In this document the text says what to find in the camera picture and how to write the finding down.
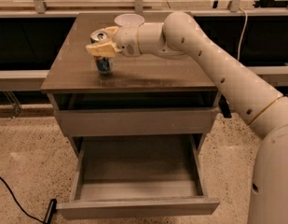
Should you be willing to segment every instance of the white robotic arm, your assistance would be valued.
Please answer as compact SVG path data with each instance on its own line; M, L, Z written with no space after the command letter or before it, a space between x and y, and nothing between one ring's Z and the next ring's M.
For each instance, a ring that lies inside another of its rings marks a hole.
M192 57L251 129L263 138L254 166L248 224L288 223L288 98L214 44L195 20L183 12L164 23L129 24L100 45L87 47L94 56L154 54Z

